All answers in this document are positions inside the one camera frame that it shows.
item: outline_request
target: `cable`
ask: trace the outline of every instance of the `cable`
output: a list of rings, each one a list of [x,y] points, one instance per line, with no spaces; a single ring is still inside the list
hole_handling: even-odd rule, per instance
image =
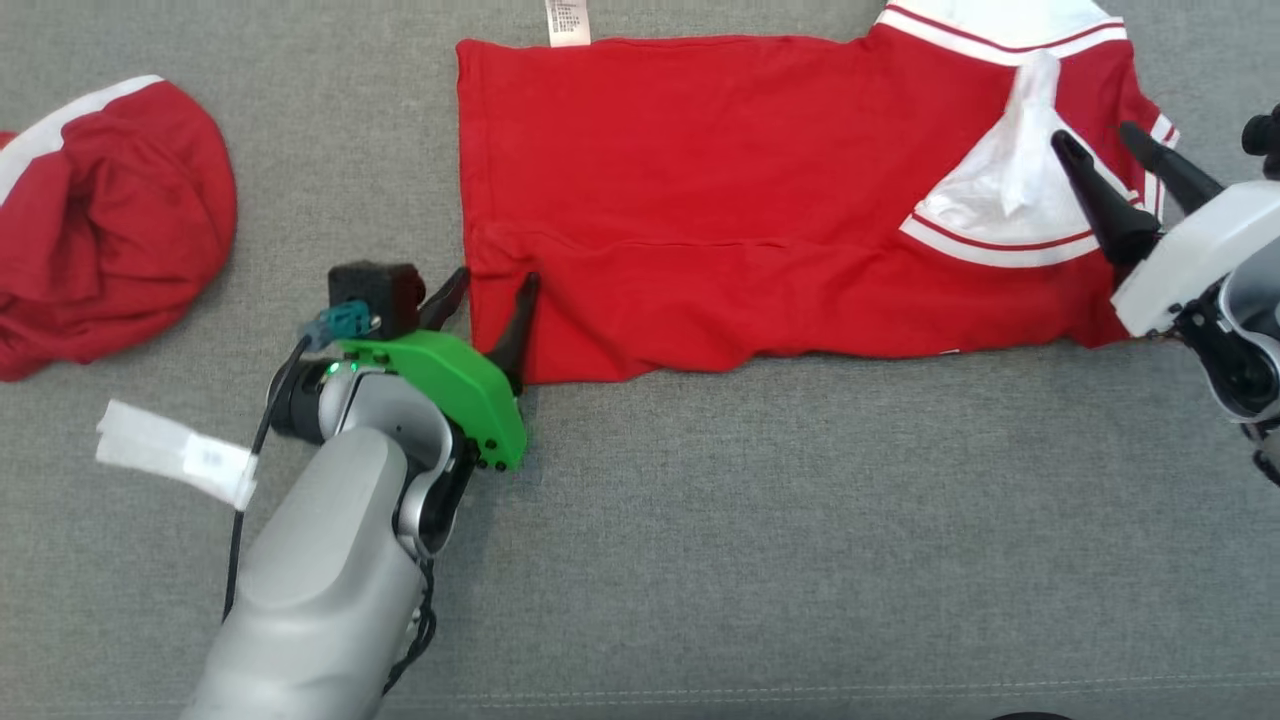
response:
[[[404,670],[426,652],[426,647],[431,644],[431,638],[435,637],[436,618],[435,610],[431,610],[431,597],[435,596],[435,560],[428,557],[420,561],[417,566],[422,570],[422,577],[426,578],[426,589],[422,591],[422,603],[417,606],[417,633],[413,637],[413,642],[408,643],[408,652],[404,653],[404,657],[396,665],[392,665],[392,671],[387,676],[387,684],[383,685],[384,696],[392,692],[392,688],[399,682]]]
[[[280,382],[271,387],[271,391],[266,396],[266,409],[262,410],[262,419],[257,423],[257,432],[253,433],[253,445],[250,446],[248,451],[253,457],[262,454],[262,445],[266,443],[266,433],[271,429],[271,410],[275,409],[275,404],[280,401],[280,388],[284,387],[284,378],[289,377],[293,372],[293,366],[298,364],[302,357],[302,352],[307,350],[314,342],[310,334],[302,336],[298,343],[293,346],[293,352],[289,354],[289,359],[284,361],[283,370],[276,375]],[[232,605],[236,603],[236,577],[239,571],[239,546],[241,536],[244,532],[244,511],[237,510],[236,518],[232,520],[232,546],[228,551],[227,557],[227,596],[223,598],[223,621],[227,621],[227,616],[230,615]]]

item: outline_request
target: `red t-shirt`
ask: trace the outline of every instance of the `red t-shirt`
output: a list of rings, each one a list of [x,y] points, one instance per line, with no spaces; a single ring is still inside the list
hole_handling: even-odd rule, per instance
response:
[[[497,341],[531,270],[535,383],[1126,337],[1083,215],[987,237],[931,214],[965,204],[931,193],[1005,115],[1019,67],[1046,54],[1061,120],[1155,209],[1160,187],[1116,128],[1176,133],[1138,88],[1121,20],[1083,0],[1020,4],[1044,17],[1010,46],[1001,3],[948,5],[892,3],[851,42],[462,41],[476,345]]]

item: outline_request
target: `gray fabric surface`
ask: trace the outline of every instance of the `gray fabric surface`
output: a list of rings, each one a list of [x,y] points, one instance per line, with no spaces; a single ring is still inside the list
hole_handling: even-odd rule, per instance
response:
[[[596,37],[849,38],[870,1],[593,0]],[[1112,0],[1181,147],[1257,177],[1280,5]],[[0,387],[0,717],[169,717],[218,630],[230,512],[95,465],[119,397],[247,441],[324,273],[461,259],[453,44],[540,3],[0,0],[0,127],[163,74],[220,122],[230,265],[163,338]],[[763,360],[527,398],[440,632],[384,717],[1256,719],[1280,707],[1280,491],[1188,351]],[[274,439],[250,538],[308,450]]]

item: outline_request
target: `white cable label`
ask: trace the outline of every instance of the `white cable label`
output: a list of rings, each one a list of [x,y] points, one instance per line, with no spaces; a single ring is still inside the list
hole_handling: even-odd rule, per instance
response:
[[[237,510],[244,510],[257,483],[257,457],[248,448],[202,436],[191,428],[119,400],[106,405],[97,424],[99,462],[173,478]]]
[[[547,0],[547,29],[552,47],[590,45],[591,23],[586,19],[586,0]]]

